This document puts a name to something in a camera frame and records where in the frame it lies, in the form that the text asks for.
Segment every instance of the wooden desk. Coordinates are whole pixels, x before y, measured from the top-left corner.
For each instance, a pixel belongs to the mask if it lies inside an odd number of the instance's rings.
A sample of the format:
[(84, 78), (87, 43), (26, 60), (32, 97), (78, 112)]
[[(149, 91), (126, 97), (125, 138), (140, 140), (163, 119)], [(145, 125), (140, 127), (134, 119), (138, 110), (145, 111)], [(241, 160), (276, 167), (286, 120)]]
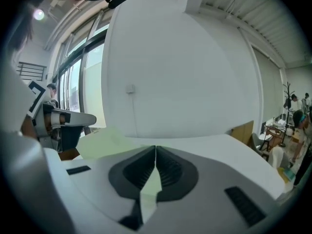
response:
[(284, 132), (271, 126), (267, 128), (266, 134), (272, 136), (272, 138), (269, 140), (269, 151), (270, 151), (273, 147), (279, 145), (282, 142)]

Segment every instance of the light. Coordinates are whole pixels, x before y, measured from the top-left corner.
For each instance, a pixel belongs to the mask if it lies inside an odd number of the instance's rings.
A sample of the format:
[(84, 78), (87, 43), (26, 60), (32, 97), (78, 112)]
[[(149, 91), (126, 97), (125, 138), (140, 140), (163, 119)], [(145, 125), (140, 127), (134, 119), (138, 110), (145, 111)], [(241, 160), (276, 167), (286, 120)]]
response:
[(33, 17), (36, 20), (42, 20), (44, 18), (44, 12), (40, 9), (35, 10)]

